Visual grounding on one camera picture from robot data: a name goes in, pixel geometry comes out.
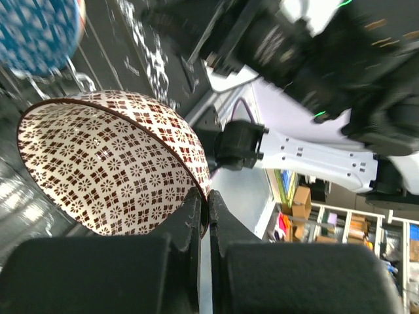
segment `patterned bowl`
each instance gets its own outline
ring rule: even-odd
[[[101,91],[30,107],[20,156],[44,193],[101,235],[152,231],[197,186],[210,192],[196,134],[174,111],[136,93]],[[202,213],[203,233],[208,213]]]
[[[32,75],[62,69],[79,43],[77,0],[0,0],[0,63]]]

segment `purple cable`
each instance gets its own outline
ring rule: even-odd
[[[243,106],[244,106],[244,109],[246,110],[246,112],[247,112],[247,114],[249,115],[249,117],[250,117],[250,121],[251,121],[251,123],[255,123],[256,121],[255,121],[255,117],[253,116],[253,114],[251,113],[251,110],[250,110],[250,106],[249,106],[249,104],[247,103],[247,101],[243,98],[243,97],[239,97],[237,100],[236,100],[236,102],[234,103],[234,106],[233,106],[233,110],[232,110],[232,112],[231,112],[231,118],[230,118],[230,121],[231,120],[233,120],[233,118],[234,118],[234,114],[236,113],[236,110],[237,110],[237,108],[238,108],[238,106],[240,105],[240,104],[242,104]],[[220,169],[217,169],[217,170],[215,170],[212,174],[211,174],[211,179],[214,177],[214,175],[216,175],[217,173],[218,173],[218,171],[219,171]]]

